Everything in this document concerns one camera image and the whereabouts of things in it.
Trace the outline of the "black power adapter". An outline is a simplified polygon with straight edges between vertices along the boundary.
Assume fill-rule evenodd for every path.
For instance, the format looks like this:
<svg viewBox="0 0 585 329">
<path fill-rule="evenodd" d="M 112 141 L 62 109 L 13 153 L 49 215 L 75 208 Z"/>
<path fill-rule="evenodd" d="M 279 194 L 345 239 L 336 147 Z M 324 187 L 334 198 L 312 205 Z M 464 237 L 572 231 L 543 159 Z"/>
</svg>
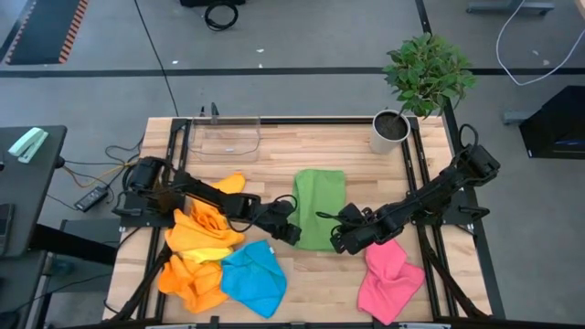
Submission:
<svg viewBox="0 0 585 329">
<path fill-rule="evenodd" d="M 74 207 L 77 210 L 85 213 L 92 207 L 99 204 L 107 195 L 109 195 L 107 187 L 96 186 L 88 194 L 79 199 L 74 204 Z"/>
</svg>

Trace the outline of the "black equipment base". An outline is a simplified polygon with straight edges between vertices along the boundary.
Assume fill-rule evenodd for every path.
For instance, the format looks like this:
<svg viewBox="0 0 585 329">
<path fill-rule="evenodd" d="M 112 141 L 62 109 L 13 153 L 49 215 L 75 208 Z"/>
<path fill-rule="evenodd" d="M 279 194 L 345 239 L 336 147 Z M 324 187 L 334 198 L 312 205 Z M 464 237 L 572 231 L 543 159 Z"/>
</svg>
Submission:
<svg viewBox="0 0 585 329">
<path fill-rule="evenodd" d="M 184 7 L 209 6 L 216 3 L 230 3 L 233 5 L 244 5 L 247 0 L 179 0 L 179 4 Z"/>
</svg>

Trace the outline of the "pink microfiber towel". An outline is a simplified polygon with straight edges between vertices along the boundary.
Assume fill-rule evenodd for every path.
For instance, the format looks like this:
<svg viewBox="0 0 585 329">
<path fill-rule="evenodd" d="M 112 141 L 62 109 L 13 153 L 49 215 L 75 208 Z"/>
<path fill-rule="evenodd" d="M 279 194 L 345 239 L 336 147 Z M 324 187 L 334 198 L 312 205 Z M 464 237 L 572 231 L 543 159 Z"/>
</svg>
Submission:
<svg viewBox="0 0 585 329">
<path fill-rule="evenodd" d="M 424 270 L 408 262 L 406 251 L 395 240 L 367 247 L 365 261 L 357 309 L 389 325 L 424 283 Z"/>
</svg>

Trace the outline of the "black cabinet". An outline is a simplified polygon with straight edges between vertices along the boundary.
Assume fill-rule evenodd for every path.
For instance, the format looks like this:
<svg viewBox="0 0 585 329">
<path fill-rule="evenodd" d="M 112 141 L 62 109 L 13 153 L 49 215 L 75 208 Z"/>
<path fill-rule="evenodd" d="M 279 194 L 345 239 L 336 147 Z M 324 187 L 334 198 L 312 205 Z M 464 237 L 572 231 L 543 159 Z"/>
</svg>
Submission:
<svg viewBox="0 0 585 329">
<path fill-rule="evenodd" d="M 519 125 L 529 158 L 585 160 L 585 86 L 567 86 Z"/>
</svg>

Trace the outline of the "black orange-edged floor mat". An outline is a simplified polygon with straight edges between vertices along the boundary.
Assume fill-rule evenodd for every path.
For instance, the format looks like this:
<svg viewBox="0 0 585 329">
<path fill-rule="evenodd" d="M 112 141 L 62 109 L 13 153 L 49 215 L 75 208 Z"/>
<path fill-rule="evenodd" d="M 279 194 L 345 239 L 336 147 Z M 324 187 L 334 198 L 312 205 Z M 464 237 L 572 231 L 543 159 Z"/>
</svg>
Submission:
<svg viewBox="0 0 585 329">
<path fill-rule="evenodd" d="M 89 0 L 27 0 L 0 47 L 0 62 L 13 66 L 64 64 L 71 55 Z"/>
</svg>

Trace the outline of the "blue microfiber towel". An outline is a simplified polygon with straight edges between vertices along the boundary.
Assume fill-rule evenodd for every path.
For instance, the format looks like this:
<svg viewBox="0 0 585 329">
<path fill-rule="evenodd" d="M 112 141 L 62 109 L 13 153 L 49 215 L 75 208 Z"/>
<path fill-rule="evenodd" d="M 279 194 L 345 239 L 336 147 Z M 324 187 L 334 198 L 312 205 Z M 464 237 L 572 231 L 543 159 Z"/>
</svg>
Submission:
<svg viewBox="0 0 585 329">
<path fill-rule="evenodd" d="M 220 289 L 257 315 L 269 319 L 279 308 L 288 282 L 267 240 L 246 244 L 221 261 Z"/>
</svg>

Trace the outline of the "mint green stapler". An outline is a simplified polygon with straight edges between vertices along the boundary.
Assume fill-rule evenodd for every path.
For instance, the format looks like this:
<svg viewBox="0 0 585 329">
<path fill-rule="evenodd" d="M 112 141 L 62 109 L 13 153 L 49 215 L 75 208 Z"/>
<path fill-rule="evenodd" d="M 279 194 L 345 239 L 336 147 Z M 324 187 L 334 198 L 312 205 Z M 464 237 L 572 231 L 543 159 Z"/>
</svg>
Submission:
<svg viewBox="0 0 585 329">
<path fill-rule="evenodd" d="M 20 163 L 28 164 L 47 138 L 48 132 L 33 127 L 15 141 L 8 152 L 16 157 Z"/>
</svg>

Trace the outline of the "clear plastic bin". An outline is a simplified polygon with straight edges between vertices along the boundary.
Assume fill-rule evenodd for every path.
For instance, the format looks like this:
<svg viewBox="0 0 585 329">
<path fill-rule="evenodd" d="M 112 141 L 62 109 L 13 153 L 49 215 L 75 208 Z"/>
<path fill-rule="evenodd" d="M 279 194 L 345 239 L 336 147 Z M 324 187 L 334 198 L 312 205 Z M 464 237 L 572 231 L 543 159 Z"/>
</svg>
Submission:
<svg viewBox="0 0 585 329">
<path fill-rule="evenodd" d="M 196 117 L 191 122 L 188 149 L 208 163 L 251 163 L 259 157 L 259 116 Z"/>
</svg>

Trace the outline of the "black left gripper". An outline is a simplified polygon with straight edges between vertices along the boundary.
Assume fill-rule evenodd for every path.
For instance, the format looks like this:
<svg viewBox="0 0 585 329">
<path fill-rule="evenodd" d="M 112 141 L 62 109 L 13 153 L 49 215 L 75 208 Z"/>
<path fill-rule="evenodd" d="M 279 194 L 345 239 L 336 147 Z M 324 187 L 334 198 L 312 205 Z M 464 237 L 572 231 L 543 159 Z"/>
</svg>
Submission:
<svg viewBox="0 0 585 329">
<path fill-rule="evenodd" d="M 294 246 L 300 239 L 302 229 L 288 220 L 293 212 L 294 207 L 287 200 L 271 202 L 262 213 L 262 229 L 274 239 Z"/>
</svg>

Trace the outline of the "golden orange microfiber towel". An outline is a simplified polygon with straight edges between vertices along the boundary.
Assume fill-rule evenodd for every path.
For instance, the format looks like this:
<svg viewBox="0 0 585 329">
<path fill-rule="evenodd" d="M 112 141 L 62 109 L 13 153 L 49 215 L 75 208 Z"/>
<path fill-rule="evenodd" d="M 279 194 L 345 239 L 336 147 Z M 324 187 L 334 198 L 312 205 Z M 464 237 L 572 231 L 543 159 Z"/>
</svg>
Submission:
<svg viewBox="0 0 585 329">
<path fill-rule="evenodd" d="M 245 185 L 246 179 L 241 172 L 236 172 L 211 184 L 212 187 L 227 194 L 239 193 Z M 221 215 L 216 207 L 196 199 L 192 202 L 190 217 L 206 229 L 226 230 L 229 228 L 226 217 Z"/>
</svg>

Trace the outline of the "green microfiber towel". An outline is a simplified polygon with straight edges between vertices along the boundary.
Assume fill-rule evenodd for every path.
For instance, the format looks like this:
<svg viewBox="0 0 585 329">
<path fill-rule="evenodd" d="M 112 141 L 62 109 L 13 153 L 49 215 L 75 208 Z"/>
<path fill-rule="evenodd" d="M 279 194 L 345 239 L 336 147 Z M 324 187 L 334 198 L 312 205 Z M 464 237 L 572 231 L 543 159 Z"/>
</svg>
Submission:
<svg viewBox="0 0 585 329">
<path fill-rule="evenodd" d="M 346 205 L 346 175 L 339 170 L 304 169 L 293 180 L 292 195 L 298 202 L 289 221 L 301 229 L 297 249 L 334 251 L 331 231 L 338 224 L 317 212 L 337 214 Z"/>
</svg>

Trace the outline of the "green leafy plant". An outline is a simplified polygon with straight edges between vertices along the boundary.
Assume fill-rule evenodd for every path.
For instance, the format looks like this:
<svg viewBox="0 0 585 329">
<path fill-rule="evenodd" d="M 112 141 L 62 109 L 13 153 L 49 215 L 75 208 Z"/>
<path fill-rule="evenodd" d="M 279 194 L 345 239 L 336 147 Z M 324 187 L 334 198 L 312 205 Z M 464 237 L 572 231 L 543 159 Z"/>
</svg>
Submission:
<svg viewBox="0 0 585 329">
<path fill-rule="evenodd" d="M 424 33 L 390 50 L 385 81 L 401 103 L 400 111 L 419 118 L 456 108 L 474 87 L 468 58 L 444 38 Z"/>
</svg>

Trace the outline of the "yellow microfiber towel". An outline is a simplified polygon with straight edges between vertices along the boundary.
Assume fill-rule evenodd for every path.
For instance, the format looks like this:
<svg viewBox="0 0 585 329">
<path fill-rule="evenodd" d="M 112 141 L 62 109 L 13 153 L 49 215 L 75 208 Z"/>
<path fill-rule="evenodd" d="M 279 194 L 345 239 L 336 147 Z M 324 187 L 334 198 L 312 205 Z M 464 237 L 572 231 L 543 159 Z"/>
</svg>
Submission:
<svg viewBox="0 0 585 329">
<path fill-rule="evenodd" d="M 207 261 L 223 260 L 234 252 L 232 247 L 226 248 L 199 248 L 179 251 L 178 254 L 186 260 L 192 260 L 195 263 L 204 263 Z"/>
</svg>

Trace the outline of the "black aluminium table frame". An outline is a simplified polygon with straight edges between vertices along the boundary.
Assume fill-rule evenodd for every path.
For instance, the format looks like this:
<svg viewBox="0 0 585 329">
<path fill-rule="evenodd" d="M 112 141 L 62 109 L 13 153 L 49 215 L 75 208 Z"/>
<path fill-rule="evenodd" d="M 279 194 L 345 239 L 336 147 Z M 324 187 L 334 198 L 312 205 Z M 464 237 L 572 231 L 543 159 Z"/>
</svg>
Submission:
<svg viewBox="0 0 585 329">
<path fill-rule="evenodd" d="M 418 122 L 408 140 L 409 157 L 400 149 L 373 154 L 368 146 L 371 120 L 367 116 L 265 117 L 254 162 L 213 163 L 199 160 L 186 149 L 187 137 L 179 135 L 172 150 L 176 162 L 204 181 L 215 181 L 234 172 L 246 178 L 247 192 L 265 201 L 291 191 L 294 175 L 303 168 L 339 169 L 347 177 L 347 197 L 361 207 L 379 207 L 402 199 L 424 175 L 437 175 L 451 160 L 451 136 L 443 121 Z M 475 223 L 473 233 L 445 225 L 443 249 L 450 273 L 474 305 L 500 319 L 505 315 L 484 228 Z M 162 235 L 144 228 L 126 237 L 113 269 L 104 322 L 109 329 L 169 329 L 172 325 L 208 329 L 227 328 L 375 329 L 375 320 L 356 308 L 358 287 L 366 264 L 362 255 L 296 249 L 273 241 L 288 288 L 275 315 L 265 319 L 246 306 L 226 301 L 209 311 L 193 314 L 180 299 L 152 288 L 144 317 L 120 321 L 117 310 L 131 298 L 144 276 L 151 247 L 161 247 Z"/>
</svg>

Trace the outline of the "black side desk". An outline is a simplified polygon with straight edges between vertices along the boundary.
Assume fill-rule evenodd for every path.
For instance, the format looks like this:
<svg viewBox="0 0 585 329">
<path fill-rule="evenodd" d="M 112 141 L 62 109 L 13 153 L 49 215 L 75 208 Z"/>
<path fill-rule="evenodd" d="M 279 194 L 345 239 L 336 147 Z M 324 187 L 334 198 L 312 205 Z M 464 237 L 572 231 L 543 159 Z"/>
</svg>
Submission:
<svg viewBox="0 0 585 329">
<path fill-rule="evenodd" d="M 64 125 L 44 126 L 47 139 L 32 160 L 23 164 L 8 149 L 29 129 L 28 126 L 0 128 L 0 156 L 5 164 L 0 171 L 0 205 L 14 206 L 0 257 L 18 257 L 29 249 L 68 131 Z"/>
</svg>

